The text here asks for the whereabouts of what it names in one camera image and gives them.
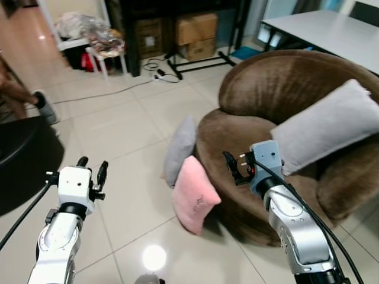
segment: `cushion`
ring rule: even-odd
[[[229,151],[237,158],[240,153],[249,151],[251,144],[271,139],[270,130],[274,127],[274,123],[263,118],[229,115],[216,109],[199,124],[195,153],[221,197],[222,203],[217,210],[223,222],[240,235],[269,246],[280,245],[280,240],[268,223],[262,199],[252,194],[249,185],[235,185],[222,151]],[[239,171],[247,175],[246,167],[240,163]],[[316,199],[318,183],[315,164],[286,180],[330,224]]]
[[[172,192],[172,203],[181,224],[201,235],[204,218],[220,202],[200,162],[194,156],[186,158]]]
[[[196,141],[196,127],[192,116],[187,115],[175,131],[163,166],[163,177],[169,186],[174,186],[184,160],[192,155]]]
[[[379,132],[379,106],[355,79],[271,130],[290,175]]]

